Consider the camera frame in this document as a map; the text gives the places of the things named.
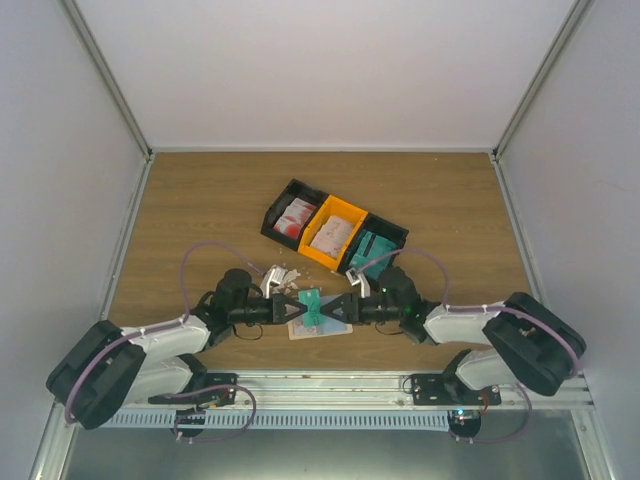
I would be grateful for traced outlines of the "teal credit card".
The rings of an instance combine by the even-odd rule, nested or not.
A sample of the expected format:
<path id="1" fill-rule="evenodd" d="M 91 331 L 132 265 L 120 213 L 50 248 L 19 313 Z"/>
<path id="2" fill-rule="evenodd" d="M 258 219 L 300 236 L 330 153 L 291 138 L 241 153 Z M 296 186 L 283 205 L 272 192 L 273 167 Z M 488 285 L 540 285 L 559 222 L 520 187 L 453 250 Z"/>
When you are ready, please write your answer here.
<path id="1" fill-rule="evenodd" d="M 306 307 L 306 312 L 302 315 L 302 325 L 305 328 L 319 327 L 324 323 L 320 312 L 321 294 L 318 289 L 300 291 L 298 301 Z"/>

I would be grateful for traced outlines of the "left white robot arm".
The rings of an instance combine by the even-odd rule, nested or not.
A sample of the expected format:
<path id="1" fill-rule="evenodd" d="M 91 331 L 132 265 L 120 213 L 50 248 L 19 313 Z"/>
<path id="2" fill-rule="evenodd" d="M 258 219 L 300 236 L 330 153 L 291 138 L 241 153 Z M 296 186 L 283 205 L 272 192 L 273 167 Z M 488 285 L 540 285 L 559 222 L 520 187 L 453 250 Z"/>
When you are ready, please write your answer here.
<path id="1" fill-rule="evenodd" d="M 306 313 L 299 300 L 272 292 L 283 275 L 273 267 L 256 285 L 247 271 L 231 269 L 177 319 L 136 328 L 99 321 L 53 369 L 46 387 L 63 404 L 66 421 L 85 429 L 136 403 L 212 404 L 233 386 L 214 380 L 197 354 L 239 324 L 283 325 Z"/>

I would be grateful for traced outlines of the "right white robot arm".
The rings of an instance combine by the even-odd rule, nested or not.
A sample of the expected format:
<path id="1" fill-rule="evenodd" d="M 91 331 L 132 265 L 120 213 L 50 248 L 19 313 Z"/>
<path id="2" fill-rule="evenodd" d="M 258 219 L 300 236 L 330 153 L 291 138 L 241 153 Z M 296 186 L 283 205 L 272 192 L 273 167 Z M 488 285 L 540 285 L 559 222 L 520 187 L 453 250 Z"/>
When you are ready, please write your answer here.
<path id="1" fill-rule="evenodd" d="M 379 290 L 361 289 L 324 303 L 323 315 L 350 325 L 395 321 L 416 343 L 466 343 L 441 373 L 444 396 L 464 405 L 485 388 L 520 383 L 553 396 L 578 373 L 586 342 L 535 298 L 515 292 L 502 302 L 452 306 L 423 298 L 399 267 L 378 279 Z"/>

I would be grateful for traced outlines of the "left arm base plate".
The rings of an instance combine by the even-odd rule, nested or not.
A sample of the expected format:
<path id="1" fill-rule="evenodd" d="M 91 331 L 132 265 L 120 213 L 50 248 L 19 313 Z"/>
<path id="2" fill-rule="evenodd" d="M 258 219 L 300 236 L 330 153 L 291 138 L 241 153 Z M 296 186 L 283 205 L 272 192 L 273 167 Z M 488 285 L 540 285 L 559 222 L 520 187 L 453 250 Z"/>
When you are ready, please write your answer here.
<path id="1" fill-rule="evenodd" d="M 195 439 L 204 432 L 205 410 L 210 407 L 225 407 L 235 403 L 235 393 L 232 388 L 221 386 L 235 386 L 238 381 L 236 373 L 211 373 L 197 374 L 192 379 L 183 393 L 192 393 L 201 390 L 201 393 L 184 398 L 171 398 L 166 395 L 150 397 L 147 402 L 151 405 L 177 405 L 175 419 L 177 425 L 172 426 L 177 434 L 183 438 Z"/>

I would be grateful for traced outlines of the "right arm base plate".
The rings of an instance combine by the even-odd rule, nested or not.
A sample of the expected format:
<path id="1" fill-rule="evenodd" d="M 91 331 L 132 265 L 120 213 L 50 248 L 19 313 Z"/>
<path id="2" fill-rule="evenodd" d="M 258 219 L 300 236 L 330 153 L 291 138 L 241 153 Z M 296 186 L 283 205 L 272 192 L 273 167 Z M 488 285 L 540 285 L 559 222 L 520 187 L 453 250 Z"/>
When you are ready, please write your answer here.
<path id="1" fill-rule="evenodd" d="M 440 373 L 411 374 L 402 382 L 401 389 L 411 395 L 415 406 L 443 407 L 449 432 L 457 439 L 471 441 L 480 433 L 488 409 L 502 403 L 497 386 L 471 390 Z"/>

